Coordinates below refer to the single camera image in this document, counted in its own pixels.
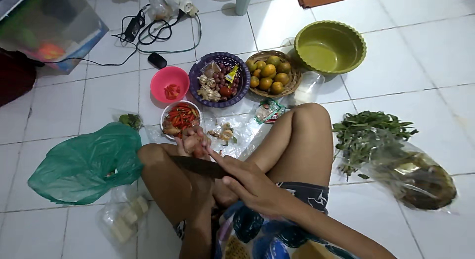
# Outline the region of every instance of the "purple basket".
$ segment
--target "purple basket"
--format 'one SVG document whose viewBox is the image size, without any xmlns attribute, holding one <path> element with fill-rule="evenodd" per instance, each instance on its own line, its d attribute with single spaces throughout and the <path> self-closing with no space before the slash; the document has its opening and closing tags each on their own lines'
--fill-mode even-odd
<svg viewBox="0 0 475 259">
<path fill-rule="evenodd" d="M 200 69 L 205 67 L 205 65 L 212 60 L 218 64 L 223 63 L 230 67 L 234 67 L 236 64 L 238 65 L 237 72 L 239 73 L 239 85 L 237 86 L 237 93 L 228 101 L 212 102 L 209 100 L 203 100 L 203 98 L 197 93 L 200 88 L 198 77 L 202 75 Z M 203 56 L 201 61 L 193 64 L 188 76 L 190 77 L 190 92 L 193 97 L 201 104 L 215 108 L 224 108 L 238 103 L 242 98 L 244 98 L 249 90 L 249 85 L 251 84 L 251 74 L 249 73 L 249 69 L 244 61 L 242 61 L 238 56 L 227 52 L 215 52 Z"/>
</svg>

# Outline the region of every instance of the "knife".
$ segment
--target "knife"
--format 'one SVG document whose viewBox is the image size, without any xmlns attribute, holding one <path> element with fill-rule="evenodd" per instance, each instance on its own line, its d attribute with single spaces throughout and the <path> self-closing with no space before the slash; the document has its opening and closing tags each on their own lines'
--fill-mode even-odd
<svg viewBox="0 0 475 259">
<path fill-rule="evenodd" d="M 224 176 L 230 176 L 236 179 L 224 171 L 220 165 L 212 161 L 185 156 L 170 156 L 170 159 L 181 169 L 192 171 L 200 175 L 218 179 L 222 179 Z"/>
</svg>

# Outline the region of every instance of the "pink bowl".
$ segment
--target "pink bowl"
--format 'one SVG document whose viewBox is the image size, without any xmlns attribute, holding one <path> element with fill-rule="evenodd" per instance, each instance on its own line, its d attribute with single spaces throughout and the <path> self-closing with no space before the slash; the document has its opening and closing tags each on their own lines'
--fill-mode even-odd
<svg viewBox="0 0 475 259">
<path fill-rule="evenodd" d="M 165 87 L 175 84 L 180 87 L 180 93 L 176 99 L 167 99 L 165 97 Z M 172 103 L 181 100 L 185 97 L 188 88 L 190 87 L 190 78 L 188 74 L 181 68 L 175 66 L 168 66 L 159 70 L 150 82 L 151 94 L 159 101 L 165 103 Z"/>
</svg>

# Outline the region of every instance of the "green plastic bag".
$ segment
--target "green plastic bag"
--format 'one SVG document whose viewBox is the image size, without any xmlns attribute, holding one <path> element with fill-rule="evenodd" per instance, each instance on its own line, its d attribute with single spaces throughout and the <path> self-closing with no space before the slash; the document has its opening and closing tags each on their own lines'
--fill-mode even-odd
<svg viewBox="0 0 475 259">
<path fill-rule="evenodd" d="M 28 186 L 55 203 L 93 203 L 109 189 L 140 177 L 143 165 L 137 151 L 141 146 L 137 131 L 111 122 L 53 147 L 28 179 Z"/>
</svg>

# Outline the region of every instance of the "olive green bowl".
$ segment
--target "olive green bowl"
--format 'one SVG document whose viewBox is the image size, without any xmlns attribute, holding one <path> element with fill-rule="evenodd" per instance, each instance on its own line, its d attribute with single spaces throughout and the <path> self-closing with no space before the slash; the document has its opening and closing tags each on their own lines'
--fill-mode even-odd
<svg viewBox="0 0 475 259">
<path fill-rule="evenodd" d="M 358 67 L 366 56 L 363 37 L 337 21 L 317 21 L 295 37 L 295 50 L 307 67 L 324 74 L 344 74 Z"/>
</svg>

